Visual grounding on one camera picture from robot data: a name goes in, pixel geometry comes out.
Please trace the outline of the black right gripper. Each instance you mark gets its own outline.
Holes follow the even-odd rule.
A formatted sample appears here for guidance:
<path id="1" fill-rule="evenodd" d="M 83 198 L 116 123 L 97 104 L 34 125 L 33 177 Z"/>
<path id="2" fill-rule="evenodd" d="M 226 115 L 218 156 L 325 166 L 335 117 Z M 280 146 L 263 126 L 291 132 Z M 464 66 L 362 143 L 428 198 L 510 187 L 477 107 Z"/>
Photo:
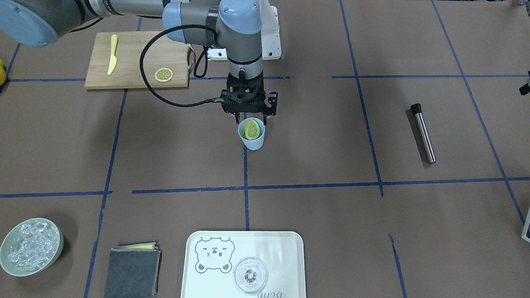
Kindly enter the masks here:
<path id="1" fill-rule="evenodd" d="M 235 115 L 237 124 L 242 121 L 241 113 L 261 113 L 263 124 L 267 126 L 267 120 L 277 114 L 278 93 L 266 93 L 263 84 L 263 73 L 243 80 L 229 74 L 226 89 L 220 96 L 225 113 Z"/>

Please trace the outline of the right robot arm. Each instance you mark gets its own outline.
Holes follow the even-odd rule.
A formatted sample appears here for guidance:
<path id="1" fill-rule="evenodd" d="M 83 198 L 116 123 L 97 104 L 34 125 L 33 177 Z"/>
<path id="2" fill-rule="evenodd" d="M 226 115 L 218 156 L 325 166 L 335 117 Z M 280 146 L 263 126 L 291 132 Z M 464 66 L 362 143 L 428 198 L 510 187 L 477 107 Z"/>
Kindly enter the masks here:
<path id="1" fill-rule="evenodd" d="M 42 48 L 61 36 L 87 28 L 91 20 L 136 15 L 159 18 L 164 30 L 144 46 L 139 68 L 144 85 L 159 100 L 144 70 L 148 49 L 161 37 L 226 51 L 229 75 L 218 98 L 186 104 L 187 108 L 219 103 L 240 122 L 241 113 L 261 113 L 263 122 L 277 113 L 278 93 L 266 93 L 263 75 L 262 6 L 257 0 L 2 0 L 1 30 L 17 42 Z"/>

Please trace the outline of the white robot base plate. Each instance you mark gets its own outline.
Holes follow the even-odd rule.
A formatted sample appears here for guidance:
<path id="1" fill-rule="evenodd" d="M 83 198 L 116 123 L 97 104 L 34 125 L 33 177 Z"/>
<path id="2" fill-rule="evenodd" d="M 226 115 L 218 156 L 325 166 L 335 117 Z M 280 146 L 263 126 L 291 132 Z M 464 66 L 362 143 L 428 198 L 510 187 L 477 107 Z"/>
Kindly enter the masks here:
<path id="1" fill-rule="evenodd" d="M 268 0 L 258 0 L 262 21 L 261 40 L 263 60 L 277 60 L 282 56 L 278 10 Z"/>

